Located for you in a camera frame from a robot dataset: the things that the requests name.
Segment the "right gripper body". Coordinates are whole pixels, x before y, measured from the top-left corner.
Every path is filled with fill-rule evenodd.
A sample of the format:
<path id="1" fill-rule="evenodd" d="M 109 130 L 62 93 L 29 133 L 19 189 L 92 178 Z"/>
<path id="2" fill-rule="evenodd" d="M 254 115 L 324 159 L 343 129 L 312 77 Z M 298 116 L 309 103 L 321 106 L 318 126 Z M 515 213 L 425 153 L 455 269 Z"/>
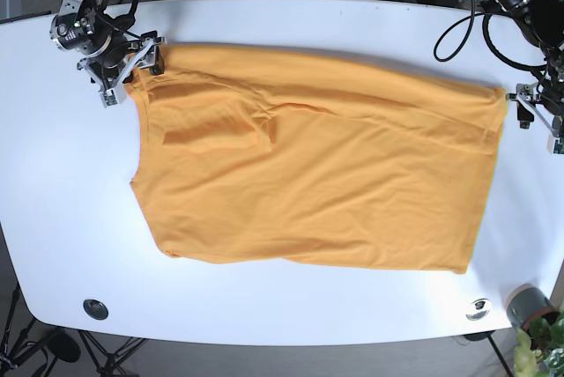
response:
<path id="1" fill-rule="evenodd" d="M 70 20 L 66 22 L 66 49 L 76 50 L 83 59 L 77 68 L 84 70 L 84 60 L 102 62 L 113 67 L 121 60 L 127 62 L 123 75 L 128 75 L 133 63 L 126 60 L 130 43 L 139 41 L 140 35 L 112 26 L 104 20 Z"/>

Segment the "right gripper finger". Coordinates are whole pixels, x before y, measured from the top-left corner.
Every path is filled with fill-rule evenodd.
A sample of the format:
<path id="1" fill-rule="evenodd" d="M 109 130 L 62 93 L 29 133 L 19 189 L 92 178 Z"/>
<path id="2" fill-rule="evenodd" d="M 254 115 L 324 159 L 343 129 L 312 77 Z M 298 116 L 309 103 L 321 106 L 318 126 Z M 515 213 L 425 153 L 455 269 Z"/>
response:
<path id="1" fill-rule="evenodd" d="M 99 87 L 98 94 L 103 107 L 121 104 L 128 98 L 124 82 L 131 81 L 132 72 L 130 71 L 128 75 L 122 74 L 126 65 L 125 60 L 121 60 L 113 67 L 107 67 L 102 62 L 94 60 L 84 60 L 84 71 L 90 77 L 91 82 Z"/>
<path id="2" fill-rule="evenodd" d="M 159 76 L 165 72 L 164 57 L 160 53 L 160 46 L 166 39 L 157 32 L 142 33 L 139 41 L 130 43 L 130 60 L 134 69 L 148 69 L 152 76 Z"/>

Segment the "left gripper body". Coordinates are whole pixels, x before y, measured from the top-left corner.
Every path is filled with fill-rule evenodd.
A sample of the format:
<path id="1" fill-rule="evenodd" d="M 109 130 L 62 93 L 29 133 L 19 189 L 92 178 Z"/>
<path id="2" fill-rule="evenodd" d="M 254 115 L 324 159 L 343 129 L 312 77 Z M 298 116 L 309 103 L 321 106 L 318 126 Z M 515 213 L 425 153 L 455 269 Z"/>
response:
<path id="1" fill-rule="evenodd" d="M 563 131 L 563 75 L 561 73 L 533 73 L 537 82 L 537 95 L 530 102 L 532 114 L 550 131 Z M 549 122 L 538 110 L 541 105 L 553 116 Z"/>

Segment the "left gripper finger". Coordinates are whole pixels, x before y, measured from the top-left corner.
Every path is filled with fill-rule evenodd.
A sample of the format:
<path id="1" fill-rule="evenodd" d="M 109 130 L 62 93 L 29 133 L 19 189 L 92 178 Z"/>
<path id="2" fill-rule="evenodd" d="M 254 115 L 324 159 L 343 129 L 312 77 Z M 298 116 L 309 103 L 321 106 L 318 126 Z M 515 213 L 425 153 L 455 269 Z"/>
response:
<path id="1" fill-rule="evenodd" d="M 551 154 L 563 154 L 563 117 L 554 115 L 549 121 L 544 115 L 540 117 L 541 122 L 547 127 L 549 137 L 547 140 L 547 150 Z"/>
<path id="2" fill-rule="evenodd" d="M 516 118 L 521 129 L 528 129 L 536 119 L 541 119 L 535 101 L 534 88 L 528 84 L 517 84 L 513 92 L 509 92 L 507 99 L 516 104 Z"/>

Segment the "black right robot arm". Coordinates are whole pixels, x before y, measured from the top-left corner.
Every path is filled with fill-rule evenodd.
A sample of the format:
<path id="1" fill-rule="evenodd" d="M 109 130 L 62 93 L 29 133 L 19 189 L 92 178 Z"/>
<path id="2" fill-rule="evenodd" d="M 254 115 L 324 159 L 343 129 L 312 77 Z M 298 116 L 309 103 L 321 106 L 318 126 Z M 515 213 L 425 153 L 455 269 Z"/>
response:
<path id="1" fill-rule="evenodd" d="M 136 23 L 139 0 L 129 10 L 112 17 L 106 14 L 110 4 L 121 0 L 63 0 L 49 31 L 50 39 L 62 51 L 77 51 L 83 58 L 77 69 L 88 74 L 99 87 L 104 107 L 112 107 L 127 98 L 124 85 L 133 79 L 133 70 L 146 69 L 153 76 L 164 73 L 160 47 L 166 39 L 156 31 L 137 35 L 130 29 Z"/>

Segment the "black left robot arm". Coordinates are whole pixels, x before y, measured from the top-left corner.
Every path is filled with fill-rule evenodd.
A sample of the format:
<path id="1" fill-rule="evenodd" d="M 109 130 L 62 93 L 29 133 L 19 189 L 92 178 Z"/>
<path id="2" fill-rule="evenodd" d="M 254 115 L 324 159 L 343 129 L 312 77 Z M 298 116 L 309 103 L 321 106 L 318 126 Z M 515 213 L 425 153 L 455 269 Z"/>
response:
<path id="1" fill-rule="evenodd" d="M 549 130 L 548 150 L 563 153 L 563 1 L 562 0 L 494 0 L 497 12 L 486 11 L 482 36 L 490 52 L 512 69 L 529 72 L 537 83 L 516 86 L 508 98 L 516 103 L 517 120 L 523 129 L 539 119 Z M 489 32 L 492 16 L 511 18 L 523 37 L 543 54 L 544 63 L 528 65 L 503 55 Z"/>

